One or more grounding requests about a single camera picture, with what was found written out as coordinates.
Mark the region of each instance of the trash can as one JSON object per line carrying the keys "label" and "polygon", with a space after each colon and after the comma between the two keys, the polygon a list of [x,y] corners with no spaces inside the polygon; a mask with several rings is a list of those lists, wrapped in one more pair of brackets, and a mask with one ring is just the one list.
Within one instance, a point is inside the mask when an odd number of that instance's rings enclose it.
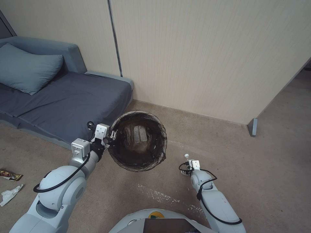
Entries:
{"label": "trash can", "polygon": [[122,168],[132,172],[153,169],[165,158],[167,135],[160,120],[151,113],[131,111],[117,118],[109,134],[117,131],[109,154]]}

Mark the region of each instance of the gray sofa bed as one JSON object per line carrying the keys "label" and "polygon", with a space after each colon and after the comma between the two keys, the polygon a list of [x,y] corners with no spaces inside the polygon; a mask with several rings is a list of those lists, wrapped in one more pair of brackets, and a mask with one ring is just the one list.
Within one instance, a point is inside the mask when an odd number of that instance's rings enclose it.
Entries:
{"label": "gray sofa bed", "polygon": [[38,55],[61,54],[63,67],[34,95],[0,83],[0,121],[70,149],[76,138],[88,139],[86,123],[111,125],[132,100],[129,79],[87,71],[75,44],[10,37],[10,43]]}

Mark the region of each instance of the yellow label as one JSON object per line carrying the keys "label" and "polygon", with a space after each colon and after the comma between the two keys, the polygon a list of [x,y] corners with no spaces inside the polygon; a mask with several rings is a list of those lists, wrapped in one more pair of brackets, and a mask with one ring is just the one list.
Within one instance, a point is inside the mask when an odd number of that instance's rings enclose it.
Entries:
{"label": "yellow label", "polygon": [[160,212],[155,211],[149,214],[148,218],[164,218],[164,216]]}

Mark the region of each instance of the crumpled tissue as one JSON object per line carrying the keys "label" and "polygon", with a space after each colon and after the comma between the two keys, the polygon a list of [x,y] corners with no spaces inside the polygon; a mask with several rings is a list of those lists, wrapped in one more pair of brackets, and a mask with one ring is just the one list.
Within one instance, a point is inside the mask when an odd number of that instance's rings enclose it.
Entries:
{"label": "crumpled tissue", "polygon": [[18,191],[23,187],[24,185],[21,184],[17,186],[16,188],[12,190],[6,190],[3,193],[1,193],[3,201],[0,203],[0,206],[4,206],[6,203],[8,203],[15,195],[18,193]]}

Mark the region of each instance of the blue pillow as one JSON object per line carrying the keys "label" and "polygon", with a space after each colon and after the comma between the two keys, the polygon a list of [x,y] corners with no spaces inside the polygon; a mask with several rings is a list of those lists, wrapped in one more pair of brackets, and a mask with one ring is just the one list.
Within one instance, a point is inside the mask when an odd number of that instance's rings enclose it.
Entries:
{"label": "blue pillow", "polygon": [[35,55],[7,43],[0,48],[0,83],[34,95],[62,65],[63,55]]}

